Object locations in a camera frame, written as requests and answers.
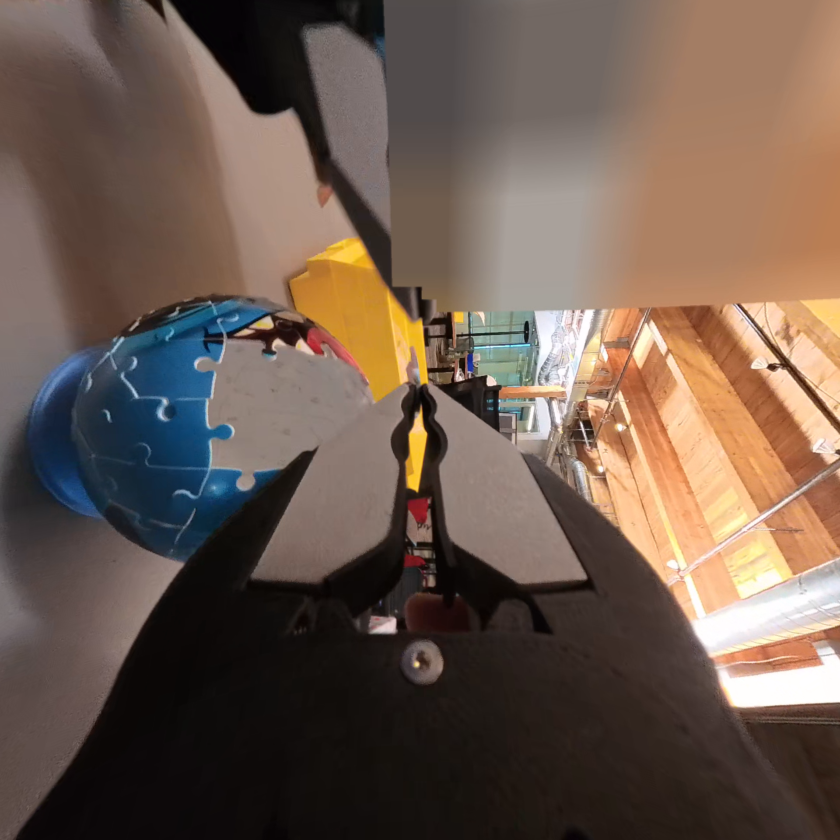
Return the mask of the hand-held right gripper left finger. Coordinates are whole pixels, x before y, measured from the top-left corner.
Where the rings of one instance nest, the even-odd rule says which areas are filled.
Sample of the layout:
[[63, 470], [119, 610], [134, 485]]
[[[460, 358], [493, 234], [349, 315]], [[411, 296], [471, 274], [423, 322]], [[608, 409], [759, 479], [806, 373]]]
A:
[[399, 385], [321, 445], [249, 582], [333, 599], [353, 616], [403, 567], [408, 436], [417, 387]]

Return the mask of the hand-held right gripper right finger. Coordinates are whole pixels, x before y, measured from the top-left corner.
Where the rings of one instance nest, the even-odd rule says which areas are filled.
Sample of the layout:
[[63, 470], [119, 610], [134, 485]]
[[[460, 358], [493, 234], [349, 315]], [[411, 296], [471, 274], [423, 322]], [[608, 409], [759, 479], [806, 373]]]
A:
[[548, 625], [535, 597], [589, 577], [528, 461], [435, 385], [421, 386], [420, 412], [420, 494], [430, 500], [439, 594], [459, 596], [480, 625], [508, 609]]

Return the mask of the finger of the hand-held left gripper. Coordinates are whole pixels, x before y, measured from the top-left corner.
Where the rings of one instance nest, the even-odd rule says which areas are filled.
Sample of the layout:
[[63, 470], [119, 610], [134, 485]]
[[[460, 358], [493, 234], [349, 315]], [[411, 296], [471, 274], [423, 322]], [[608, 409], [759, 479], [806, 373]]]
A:
[[389, 133], [382, 56], [344, 22], [301, 27], [332, 190], [384, 283], [392, 287]]

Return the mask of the blue puzzle ball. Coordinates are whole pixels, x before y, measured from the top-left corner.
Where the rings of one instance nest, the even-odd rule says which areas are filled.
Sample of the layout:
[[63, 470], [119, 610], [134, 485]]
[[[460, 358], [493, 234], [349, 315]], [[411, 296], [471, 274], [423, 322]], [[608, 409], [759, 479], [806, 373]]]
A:
[[324, 327], [264, 298], [211, 295], [148, 312], [52, 371], [26, 444], [60, 504], [183, 562], [373, 403]]

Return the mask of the black office chair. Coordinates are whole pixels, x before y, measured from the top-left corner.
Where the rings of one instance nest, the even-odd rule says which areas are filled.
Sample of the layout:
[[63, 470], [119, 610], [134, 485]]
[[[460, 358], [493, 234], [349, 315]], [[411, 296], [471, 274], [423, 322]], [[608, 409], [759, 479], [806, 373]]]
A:
[[500, 392], [502, 386], [489, 375], [472, 376], [447, 385], [446, 393], [468, 412], [500, 432]]

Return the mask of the yellow plastic storage bin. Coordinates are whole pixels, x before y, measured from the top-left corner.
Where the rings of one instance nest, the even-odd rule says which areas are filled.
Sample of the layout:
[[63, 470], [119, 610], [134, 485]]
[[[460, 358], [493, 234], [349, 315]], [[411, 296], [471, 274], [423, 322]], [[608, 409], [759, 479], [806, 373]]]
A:
[[295, 308], [350, 352], [376, 401], [407, 383], [410, 346], [416, 348], [423, 384], [428, 383], [423, 324], [405, 314], [359, 238], [309, 258], [288, 285]]

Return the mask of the silver air duct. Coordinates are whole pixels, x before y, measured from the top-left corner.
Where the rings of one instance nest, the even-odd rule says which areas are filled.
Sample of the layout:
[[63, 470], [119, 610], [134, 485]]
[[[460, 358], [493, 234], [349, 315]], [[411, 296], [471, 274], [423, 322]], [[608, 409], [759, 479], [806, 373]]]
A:
[[709, 656], [786, 643], [839, 626], [839, 559], [696, 619]]
[[570, 450], [578, 410], [586, 398], [601, 355], [613, 309], [561, 310], [555, 314], [550, 352], [538, 374], [538, 385], [561, 395], [548, 395], [551, 430], [544, 461], [548, 466]]

